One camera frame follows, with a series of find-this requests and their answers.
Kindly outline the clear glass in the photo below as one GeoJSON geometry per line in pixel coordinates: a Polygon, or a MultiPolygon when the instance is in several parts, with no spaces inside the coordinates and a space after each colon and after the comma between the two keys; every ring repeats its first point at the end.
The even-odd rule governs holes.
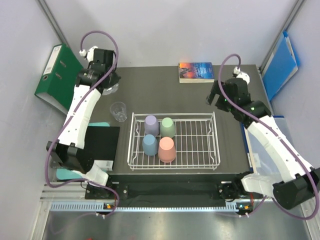
{"type": "Polygon", "coordinates": [[[106,95],[113,94],[113,93],[115,93],[118,89],[119,89],[119,84],[116,83],[116,84],[113,85],[112,87],[105,88],[105,89],[103,90],[103,92],[102,92],[102,95],[103,95],[103,96],[106,96],[106,95]]]}
{"type": "Polygon", "coordinates": [[[127,119],[127,108],[123,102],[115,102],[110,106],[110,113],[118,122],[124,122],[127,119]]]}

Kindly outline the clear glass front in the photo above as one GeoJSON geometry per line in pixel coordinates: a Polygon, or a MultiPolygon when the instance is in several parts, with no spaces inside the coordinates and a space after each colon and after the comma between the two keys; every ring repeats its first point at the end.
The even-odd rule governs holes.
{"type": "Polygon", "coordinates": [[[124,122],[127,119],[127,108],[123,102],[115,102],[110,106],[110,113],[118,122],[124,122]]]}

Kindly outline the green plastic cup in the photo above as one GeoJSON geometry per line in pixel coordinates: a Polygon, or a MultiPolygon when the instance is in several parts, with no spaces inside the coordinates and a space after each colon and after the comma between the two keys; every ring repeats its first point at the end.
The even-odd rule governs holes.
{"type": "Polygon", "coordinates": [[[170,117],[165,117],[160,123],[160,135],[162,137],[173,138],[176,133],[174,121],[170,117]]]}

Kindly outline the purple plastic cup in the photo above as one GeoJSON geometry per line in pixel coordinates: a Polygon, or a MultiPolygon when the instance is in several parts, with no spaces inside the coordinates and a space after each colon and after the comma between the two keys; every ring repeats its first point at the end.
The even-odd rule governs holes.
{"type": "Polygon", "coordinates": [[[146,135],[158,136],[160,133],[159,121],[154,115],[148,115],[144,120],[146,135]]]}

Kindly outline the pink plastic cup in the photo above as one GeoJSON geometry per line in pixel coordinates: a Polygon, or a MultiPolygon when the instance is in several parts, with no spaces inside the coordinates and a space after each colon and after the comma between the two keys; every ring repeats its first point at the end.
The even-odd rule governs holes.
{"type": "Polygon", "coordinates": [[[164,163],[171,163],[176,158],[176,147],[172,138],[163,137],[160,139],[158,157],[164,163]]]}

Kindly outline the blue plastic cup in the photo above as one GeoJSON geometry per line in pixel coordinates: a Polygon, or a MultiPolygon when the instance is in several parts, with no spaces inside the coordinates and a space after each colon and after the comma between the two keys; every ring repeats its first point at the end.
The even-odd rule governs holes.
{"type": "Polygon", "coordinates": [[[142,148],[147,156],[155,156],[158,153],[158,141],[152,134],[147,134],[143,137],[142,148]]]}

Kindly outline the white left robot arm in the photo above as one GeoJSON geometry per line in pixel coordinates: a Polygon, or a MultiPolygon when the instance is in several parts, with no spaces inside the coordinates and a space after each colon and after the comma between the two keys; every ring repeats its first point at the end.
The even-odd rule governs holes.
{"type": "Polygon", "coordinates": [[[85,137],[91,115],[104,91],[118,86],[120,76],[116,73],[116,56],[113,50],[91,47],[80,51],[88,61],[88,67],[76,76],[73,97],[61,133],[55,142],[47,143],[47,152],[62,168],[79,174],[96,185],[102,198],[109,198],[114,191],[108,183],[109,175],[85,150],[85,137]]]}

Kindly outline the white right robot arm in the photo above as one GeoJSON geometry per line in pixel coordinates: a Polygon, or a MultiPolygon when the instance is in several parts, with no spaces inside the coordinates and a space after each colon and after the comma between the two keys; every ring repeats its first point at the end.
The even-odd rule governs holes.
{"type": "Polygon", "coordinates": [[[239,198],[250,193],[272,197],[281,207],[290,210],[320,191],[320,170],[293,148],[267,106],[260,100],[251,100],[249,82],[249,75],[235,67],[232,78],[213,83],[206,103],[211,105],[218,96],[215,106],[230,112],[255,137],[277,167],[278,174],[241,173],[233,181],[233,192],[239,198]]]}

